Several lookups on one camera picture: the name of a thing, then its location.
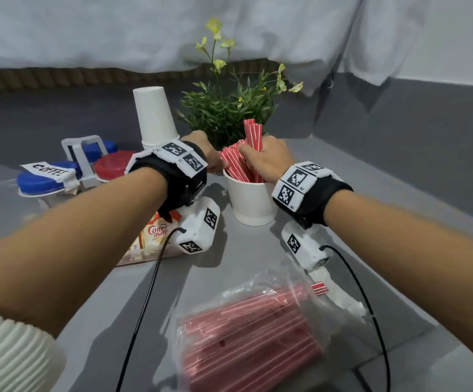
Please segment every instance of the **person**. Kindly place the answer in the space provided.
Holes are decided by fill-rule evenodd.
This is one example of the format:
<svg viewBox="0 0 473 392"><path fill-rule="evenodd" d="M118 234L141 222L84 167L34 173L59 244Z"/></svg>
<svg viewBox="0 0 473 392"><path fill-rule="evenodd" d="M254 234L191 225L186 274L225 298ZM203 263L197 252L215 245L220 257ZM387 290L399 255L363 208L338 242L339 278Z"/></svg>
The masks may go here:
<svg viewBox="0 0 473 392"><path fill-rule="evenodd" d="M227 166L205 133L182 139L201 149L208 171ZM248 145L240 151L272 183L294 164L285 142L273 136L264 137L262 152ZM63 368L54 338L166 196L166 179L140 168L0 240L0 390L51 388ZM473 351L473 238L349 190L332 195L323 218L365 263ZM12 334L20 343L6 345Z"/></svg>

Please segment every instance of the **white knit sweater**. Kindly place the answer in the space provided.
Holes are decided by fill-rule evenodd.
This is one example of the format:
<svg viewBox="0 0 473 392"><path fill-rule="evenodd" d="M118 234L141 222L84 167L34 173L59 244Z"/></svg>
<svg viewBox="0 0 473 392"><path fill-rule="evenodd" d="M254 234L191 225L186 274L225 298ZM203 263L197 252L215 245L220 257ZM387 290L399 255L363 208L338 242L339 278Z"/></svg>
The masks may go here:
<svg viewBox="0 0 473 392"><path fill-rule="evenodd" d="M0 392L48 392L65 360L45 331L0 317Z"/></svg>

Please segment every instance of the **person's left hand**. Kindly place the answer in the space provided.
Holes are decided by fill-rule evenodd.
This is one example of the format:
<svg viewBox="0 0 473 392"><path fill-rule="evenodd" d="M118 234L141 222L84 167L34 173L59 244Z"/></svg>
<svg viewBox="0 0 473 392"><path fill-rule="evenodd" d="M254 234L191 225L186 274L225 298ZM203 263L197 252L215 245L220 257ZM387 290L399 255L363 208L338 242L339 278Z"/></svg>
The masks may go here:
<svg viewBox="0 0 473 392"><path fill-rule="evenodd" d="M220 158L218 151L209 143L207 135L203 131L192 131L189 135L183 136L182 141L192 142L196 144L207 158L207 172L220 173L229 165L226 161Z"/></svg>

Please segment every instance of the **person's left arm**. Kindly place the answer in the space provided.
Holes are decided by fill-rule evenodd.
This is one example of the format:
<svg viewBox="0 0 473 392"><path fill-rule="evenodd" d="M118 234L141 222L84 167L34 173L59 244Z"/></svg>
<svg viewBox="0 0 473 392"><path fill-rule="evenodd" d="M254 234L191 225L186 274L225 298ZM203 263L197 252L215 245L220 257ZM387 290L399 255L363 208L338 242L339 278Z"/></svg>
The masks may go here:
<svg viewBox="0 0 473 392"><path fill-rule="evenodd" d="M195 131L183 138L223 163ZM57 206L0 240L0 315L56 337L128 251L167 196L156 170L138 169Z"/></svg>

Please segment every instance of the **plastic bag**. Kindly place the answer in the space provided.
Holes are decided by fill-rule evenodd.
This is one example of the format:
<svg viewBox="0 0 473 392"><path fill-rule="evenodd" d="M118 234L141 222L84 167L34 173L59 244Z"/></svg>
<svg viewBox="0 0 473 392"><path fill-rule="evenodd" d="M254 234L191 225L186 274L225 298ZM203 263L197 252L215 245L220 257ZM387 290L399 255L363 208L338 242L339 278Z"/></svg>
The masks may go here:
<svg viewBox="0 0 473 392"><path fill-rule="evenodd" d="M319 357L347 321L289 259L175 316L181 390L265 392Z"/></svg>

